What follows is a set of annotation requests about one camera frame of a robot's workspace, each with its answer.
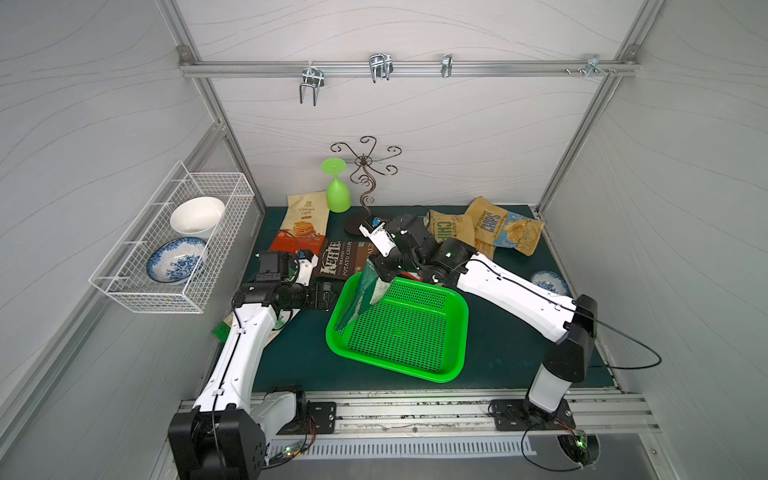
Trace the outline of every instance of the white wall panel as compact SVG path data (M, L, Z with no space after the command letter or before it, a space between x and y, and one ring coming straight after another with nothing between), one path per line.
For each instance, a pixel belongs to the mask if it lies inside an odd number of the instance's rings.
M179 0L208 61L613 57L641 0Z
M211 124L151 0L0 6L0 411Z
M336 78L313 107L299 104L289 78L214 84L268 205L324 190L323 160L353 160L331 144L362 153L363 135L378 138L374 157L403 149L392 159L397 175L380 177L377 204L465 204L478 195L535 204L597 87L581 78ZM365 189L349 182L352 171L340 177L358 204Z
M765 478L768 5L670 0L545 212L682 478ZM652 357L603 330L619 365Z

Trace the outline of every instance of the aluminum rail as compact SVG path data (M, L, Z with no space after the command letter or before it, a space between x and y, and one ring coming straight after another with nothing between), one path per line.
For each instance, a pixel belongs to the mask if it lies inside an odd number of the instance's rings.
M258 405L263 393L251 396ZM499 436L488 405L494 399L523 399L525 390L416 390L363 392L307 392L311 402L336 403L336 431L325 437L346 439ZM572 389L566 396L574 421L587 433L660 432L642 395L606 389ZM189 412L194 401L182 402ZM559 431L531 431L529 435L557 435Z
M307 68L302 61L203 61L180 65L188 78L299 78ZM392 77L441 77L439 61L393 61ZM453 61L452 77L567 77L581 78L587 60L573 61ZM313 61L312 67L329 77L371 77L368 62ZM611 77L634 76L640 65L622 61L601 61L598 67ZM606 75L595 73L595 77Z

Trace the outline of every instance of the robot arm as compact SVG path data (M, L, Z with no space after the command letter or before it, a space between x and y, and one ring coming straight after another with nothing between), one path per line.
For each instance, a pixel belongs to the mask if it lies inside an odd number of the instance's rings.
M382 280L417 272L424 282L443 283L500 306L554 343L528 389L528 404L538 414L554 415L571 384L584 380L597 314L590 297L573 300L544 290L457 239L437 243L422 219L410 214L389 221L372 215L360 231L379 250L369 259Z
M177 413L168 440L182 480L252 480L265 466L266 447L296 416L296 394L274 392L253 411L250 394L272 328L285 311L329 310L329 283L310 283L317 257L302 250L260 254L256 281L235 294L235 316L219 361L191 412ZM291 265L298 272L289 281Z

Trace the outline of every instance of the white bowl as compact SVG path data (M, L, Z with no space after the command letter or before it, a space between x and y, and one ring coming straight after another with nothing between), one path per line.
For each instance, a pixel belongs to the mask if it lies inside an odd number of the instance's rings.
M170 227L185 237L208 240L224 214L224 202L198 197L179 205L170 215Z

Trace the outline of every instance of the black round base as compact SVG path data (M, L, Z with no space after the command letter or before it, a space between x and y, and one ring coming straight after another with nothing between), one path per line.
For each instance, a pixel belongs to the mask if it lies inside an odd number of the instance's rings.
M351 237L363 237L360 225L366 218L368 218L368 212L347 215L344 219L344 231Z

